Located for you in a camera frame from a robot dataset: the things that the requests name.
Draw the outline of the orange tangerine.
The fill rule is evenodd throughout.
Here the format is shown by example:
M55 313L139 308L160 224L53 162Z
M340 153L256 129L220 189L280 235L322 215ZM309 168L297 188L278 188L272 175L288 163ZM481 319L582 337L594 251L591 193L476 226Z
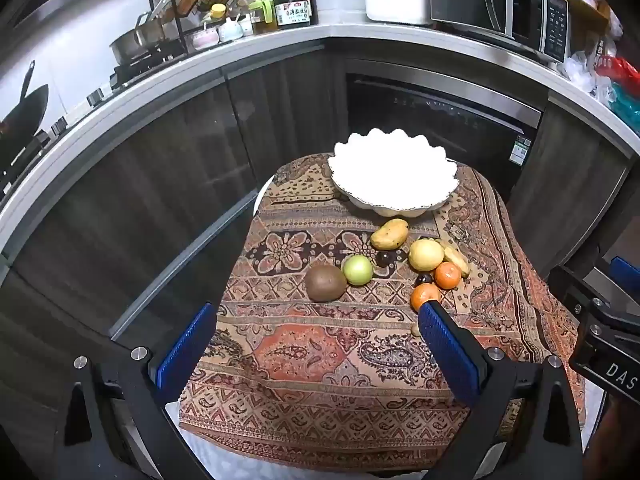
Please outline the orange tangerine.
M429 301L440 301L440 290L434 283L422 283L413 289L410 296L413 310L419 312L421 307Z
M453 263L444 261L434 270L436 285L445 290L456 288L462 280L461 270Z

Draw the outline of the dark plum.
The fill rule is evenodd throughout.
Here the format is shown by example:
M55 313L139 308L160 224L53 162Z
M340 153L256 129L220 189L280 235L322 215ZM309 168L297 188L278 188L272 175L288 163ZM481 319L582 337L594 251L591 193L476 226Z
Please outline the dark plum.
M387 250L379 250L375 256L376 265L380 268L386 268L395 261L395 253Z
M429 273L420 273L417 277L416 277L416 281L414 282L414 286L418 287L422 284L431 284L431 282L433 281L433 278L431 276L431 274Z

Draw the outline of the small banana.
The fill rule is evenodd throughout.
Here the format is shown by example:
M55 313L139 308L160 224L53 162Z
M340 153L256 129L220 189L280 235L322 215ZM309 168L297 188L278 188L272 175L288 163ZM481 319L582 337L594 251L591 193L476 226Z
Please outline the small banana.
M449 244L442 243L440 246L442 246L442 251L444 252L444 260L456 266L459 269L462 278L467 278L470 274L470 267L465 256L462 255L457 248L454 248Z

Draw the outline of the yellow lemon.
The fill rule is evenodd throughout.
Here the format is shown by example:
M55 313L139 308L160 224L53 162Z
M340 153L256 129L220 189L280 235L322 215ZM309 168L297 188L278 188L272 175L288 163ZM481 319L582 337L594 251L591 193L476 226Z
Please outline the yellow lemon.
M418 272L435 270L444 261L444 248L432 238L420 238L409 249L409 263Z

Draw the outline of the green apple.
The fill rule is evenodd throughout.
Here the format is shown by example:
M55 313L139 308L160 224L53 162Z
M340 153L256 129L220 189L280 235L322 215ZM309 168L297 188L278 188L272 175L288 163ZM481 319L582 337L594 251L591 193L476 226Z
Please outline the green apple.
M352 286L363 286L373 278L373 264L364 255L352 255L345 259L342 271Z

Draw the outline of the yellow mango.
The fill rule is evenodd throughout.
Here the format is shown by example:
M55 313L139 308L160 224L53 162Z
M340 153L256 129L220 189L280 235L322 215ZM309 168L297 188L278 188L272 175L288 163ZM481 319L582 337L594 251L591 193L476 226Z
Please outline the yellow mango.
M370 236L370 243L378 250L395 250L405 243L408 235L409 223L401 218L393 218Z

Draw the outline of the brown kiwi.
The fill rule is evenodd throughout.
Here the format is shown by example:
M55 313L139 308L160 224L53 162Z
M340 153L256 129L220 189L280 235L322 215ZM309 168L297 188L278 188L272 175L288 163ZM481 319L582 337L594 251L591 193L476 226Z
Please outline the brown kiwi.
M305 275L308 297L315 302L340 299L347 289L347 280L336 266L314 266Z

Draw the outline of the teal snack bag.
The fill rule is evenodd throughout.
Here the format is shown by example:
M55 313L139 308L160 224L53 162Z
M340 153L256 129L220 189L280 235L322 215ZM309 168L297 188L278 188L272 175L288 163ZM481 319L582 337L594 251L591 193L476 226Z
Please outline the teal snack bag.
M612 95L611 110L638 136L640 134L639 100L627 93L619 84L612 84Z

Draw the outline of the built-in black dishwasher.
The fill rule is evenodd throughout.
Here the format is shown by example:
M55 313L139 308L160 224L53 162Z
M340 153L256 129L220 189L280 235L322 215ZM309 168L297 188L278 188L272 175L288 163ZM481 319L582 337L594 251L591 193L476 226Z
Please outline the built-in black dishwasher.
M479 171L508 200L542 113L475 82L400 64L345 62L349 128L422 134Z

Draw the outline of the red snack bag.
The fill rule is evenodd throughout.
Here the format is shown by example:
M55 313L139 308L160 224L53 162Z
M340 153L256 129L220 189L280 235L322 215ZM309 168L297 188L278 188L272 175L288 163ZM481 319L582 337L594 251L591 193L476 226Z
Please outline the red snack bag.
M621 86L627 93L639 96L640 74L624 58L603 55L598 59L596 72L602 77L608 77Z

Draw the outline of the steel saucepan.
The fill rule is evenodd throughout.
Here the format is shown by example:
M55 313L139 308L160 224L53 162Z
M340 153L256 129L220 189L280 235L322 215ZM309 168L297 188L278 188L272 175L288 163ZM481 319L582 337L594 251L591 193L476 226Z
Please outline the steel saucepan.
M110 48L116 63L123 66L150 52L165 39L162 22L148 12L139 15L136 26L115 39Z

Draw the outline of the dark sauce bottle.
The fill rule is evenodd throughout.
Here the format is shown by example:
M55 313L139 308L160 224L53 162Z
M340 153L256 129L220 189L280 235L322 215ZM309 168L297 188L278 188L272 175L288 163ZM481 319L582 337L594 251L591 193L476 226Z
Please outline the dark sauce bottle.
M309 3L310 24L318 25L319 13L318 13L317 0L308 0L308 3Z

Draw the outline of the yellow cap jar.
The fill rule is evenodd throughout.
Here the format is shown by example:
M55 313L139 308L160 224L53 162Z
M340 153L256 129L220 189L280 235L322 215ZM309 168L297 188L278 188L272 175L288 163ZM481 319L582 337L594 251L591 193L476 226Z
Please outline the yellow cap jar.
M208 12L208 19L211 22L222 21L227 14L227 6L224 3L214 3Z

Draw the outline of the large soy sauce bottle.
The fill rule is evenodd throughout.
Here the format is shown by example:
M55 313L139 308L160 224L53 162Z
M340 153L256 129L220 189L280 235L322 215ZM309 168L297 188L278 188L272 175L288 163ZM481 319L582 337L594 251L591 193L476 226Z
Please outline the large soy sauce bottle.
M307 0L273 0L280 29L307 27L311 24Z

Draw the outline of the green lidded oil bottle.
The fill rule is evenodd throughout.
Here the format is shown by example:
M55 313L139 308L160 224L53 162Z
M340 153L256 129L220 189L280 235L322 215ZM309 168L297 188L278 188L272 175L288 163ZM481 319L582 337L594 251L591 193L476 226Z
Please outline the green lidded oil bottle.
M250 0L248 15L255 35L276 32L278 23L273 0Z

